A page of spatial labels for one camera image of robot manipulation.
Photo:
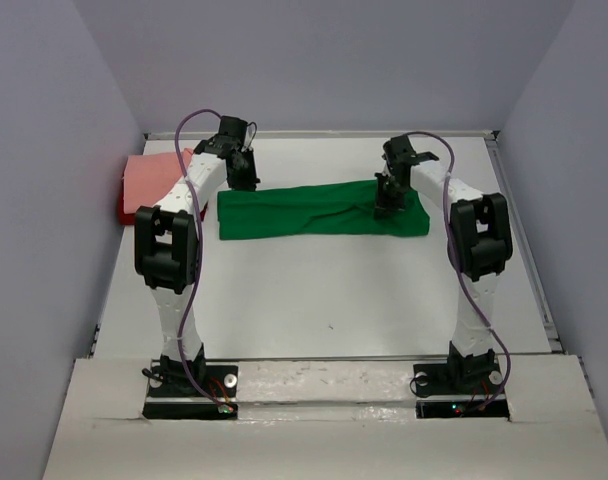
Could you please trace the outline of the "green t shirt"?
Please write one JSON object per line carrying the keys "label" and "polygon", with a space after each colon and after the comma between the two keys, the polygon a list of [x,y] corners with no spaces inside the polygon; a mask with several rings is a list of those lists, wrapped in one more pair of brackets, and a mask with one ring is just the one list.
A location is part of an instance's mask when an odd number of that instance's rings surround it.
{"label": "green t shirt", "polygon": [[219,238],[255,240],[294,235],[388,235],[423,237],[430,217],[418,194],[405,196],[405,209],[375,216],[377,184],[361,180],[337,184],[250,191],[217,196]]}

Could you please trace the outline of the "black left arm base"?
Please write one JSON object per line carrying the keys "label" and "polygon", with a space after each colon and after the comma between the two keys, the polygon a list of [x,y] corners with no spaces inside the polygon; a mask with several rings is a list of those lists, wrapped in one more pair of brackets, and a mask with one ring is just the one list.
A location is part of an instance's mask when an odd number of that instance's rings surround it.
{"label": "black left arm base", "polygon": [[158,362],[144,368],[148,380],[143,416],[149,420],[220,421],[238,418],[239,366],[209,363],[202,389],[204,396],[187,380],[162,376]]}

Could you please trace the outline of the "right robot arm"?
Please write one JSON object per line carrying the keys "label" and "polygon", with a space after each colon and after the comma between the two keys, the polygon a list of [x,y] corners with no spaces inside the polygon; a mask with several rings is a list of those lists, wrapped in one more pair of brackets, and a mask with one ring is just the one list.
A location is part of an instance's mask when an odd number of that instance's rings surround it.
{"label": "right robot arm", "polygon": [[483,393],[493,399],[510,374],[500,369],[496,353],[506,346],[491,322],[495,290],[513,255],[508,202],[501,193],[486,194],[455,178],[453,160],[442,164],[434,153],[416,151],[411,138],[398,135],[383,145],[375,216],[402,212],[410,192],[439,207],[459,290],[447,358],[416,365],[410,388],[419,398]]}

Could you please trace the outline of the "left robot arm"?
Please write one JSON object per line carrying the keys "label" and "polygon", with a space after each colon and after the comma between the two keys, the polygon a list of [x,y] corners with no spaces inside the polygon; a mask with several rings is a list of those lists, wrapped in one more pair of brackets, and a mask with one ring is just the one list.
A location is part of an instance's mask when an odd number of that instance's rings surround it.
{"label": "left robot arm", "polygon": [[236,191],[254,191],[260,183],[252,142],[257,124],[218,115],[217,132],[201,140],[185,161],[180,134],[189,120],[211,110],[189,114],[176,128],[175,154],[180,178],[152,207],[135,213],[134,261],[156,302],[162,352],[157,368],[146,376],[177,389],[200,395],[219,405],[221,400],[204,390],[207,364],[193,312],[203,265],[202,209],[222,185]]}

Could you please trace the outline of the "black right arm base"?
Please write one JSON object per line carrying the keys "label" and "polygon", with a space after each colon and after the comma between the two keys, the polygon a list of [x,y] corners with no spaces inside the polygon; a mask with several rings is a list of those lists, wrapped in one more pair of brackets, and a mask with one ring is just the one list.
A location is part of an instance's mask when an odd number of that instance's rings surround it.
{"label": "black right arm base", "polygon": [[503,380],[495,365],[490,373],[456,384],[448,377],[445,363],[413,366],[409,389],[416,398],[416,417],[428,419],[510,418],[508,402],[498,393]]}

